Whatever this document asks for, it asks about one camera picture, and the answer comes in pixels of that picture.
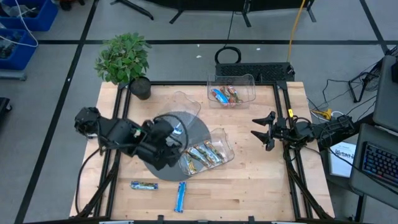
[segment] keyboard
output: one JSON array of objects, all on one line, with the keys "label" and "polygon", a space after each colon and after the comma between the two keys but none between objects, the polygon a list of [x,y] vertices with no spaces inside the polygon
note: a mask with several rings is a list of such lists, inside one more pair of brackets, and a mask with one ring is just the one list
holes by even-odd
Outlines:
[{"label": "keyboard", "polygon": [[373,143],[366,143],[362,170],[398,187],[398,155]]},{"label": "keyboard", "polygon": [[217,76],[242,76],[251,74],[255,81],[270,83],[294,81],[290,63],[220,63],[216,65]]}]

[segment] black plant pot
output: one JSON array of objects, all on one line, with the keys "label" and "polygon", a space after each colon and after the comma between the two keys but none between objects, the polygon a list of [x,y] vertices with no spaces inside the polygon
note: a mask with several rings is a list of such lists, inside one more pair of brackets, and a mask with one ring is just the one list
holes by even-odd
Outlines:
[{"label": "black plant pot", "polygon": [[131,80],[129,88],[130,92],[140,100],[146,100],[150,97],[150,81],[146,77]]}]

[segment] green plant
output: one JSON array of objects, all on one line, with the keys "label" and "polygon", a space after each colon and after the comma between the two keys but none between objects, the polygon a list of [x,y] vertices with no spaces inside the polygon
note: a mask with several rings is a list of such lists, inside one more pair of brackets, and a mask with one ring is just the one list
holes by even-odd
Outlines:
[{"label": "green plant", "polygon": [[117,35],[105,42],[108,46],[95,61],[98,76],[106,82],[128,83],[134,78],[144,76],[147,71],[147,51],[152,48],[138,33]]}]

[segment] gray floor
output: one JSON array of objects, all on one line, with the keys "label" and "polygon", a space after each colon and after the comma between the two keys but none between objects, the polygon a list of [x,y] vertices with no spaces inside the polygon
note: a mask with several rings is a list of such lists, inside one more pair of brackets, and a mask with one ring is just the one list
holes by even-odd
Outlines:
[{"label": "gray floor", "polygon": [[[60,11],[51,30],[35,32],[35,36],[40,40],[79,40],[92,2],[86,0],[85,6],[75,4],[70,12]],[[155,21],[121,4],[110,6],[109,1],[101,0],[87,39],[109,39],[125,32],[139,32],[149,40],[225,39],[228,34],[230,12],[187,11],[171,25],[169,20],[176,10],[145,1],[132,2],[150,11]],[[398,21],[394,17],[398,2],[366,2],[384,39],[398,40]],[[296,9],[251,12],[248,17],[252,28],[245,26],[242,16],[234,15],[230,38],[288,40],[296,13]],[[359,1],[316,0],[313,13],[318,22],[313,23],[303,12],[295,39],[377,40]],[[234,46],[242,51],[242,62],[284,62],[287,57],[287,45]],[[149,53],[147,75],[151,80],[206,80],[208,74],[215,72],[214,54],[220,47],[154,45]],[[40,45],[25,70],[28,76],[25,82],[0,80],[0,96],[9,97],[14,107],[0,132],[2,223],[12,223],[16,217],[76,48],[77,45]],[[96,104],[101,80],[97,79],[93,64],[101,48],[100,45],[83,47],[25,222],[61,219],[70,213],[86,144],[75,132],[73,118],[81,107]],[[327,78],[348,80],[382,56],[379,45],[294,45],[291,61],[296,80],[303,81],[307,96],[320,104]],[[235,59],[233,52],[220,55],[220,62]],[[331,99],[346,90],[345,83],[331,83],[326,97]],[[366,92],[364,100],[374,94]],[[350,115],[356,120],[371,103]],[[330,103],[330,108],[344,113],[348,112],[346,108],[354,106],[349,94]],[[329,190],[336,216],[354,215],[358,197],[334,185],[329,185]],[[397,219],[397,210],[377,200],[368,200],[366,222],[393,223]]]}]

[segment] white paper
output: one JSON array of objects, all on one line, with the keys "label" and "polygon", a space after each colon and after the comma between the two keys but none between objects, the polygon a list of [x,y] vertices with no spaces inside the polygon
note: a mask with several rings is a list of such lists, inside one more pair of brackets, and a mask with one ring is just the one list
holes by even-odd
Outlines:
[{"label": "white paper", "polygon": [[[330,148],[334,153],[336,153],[339,157],[347,160],[350,164],[354,161],[355,149],[356,145],[349,144],[345,142],[341,142],[335,144]],[[349,178],[351,175],[352,167],[347,164],[345,161],[333,155],[329,152],[330,158],[330,175],[337,175],[340,177]]]}]

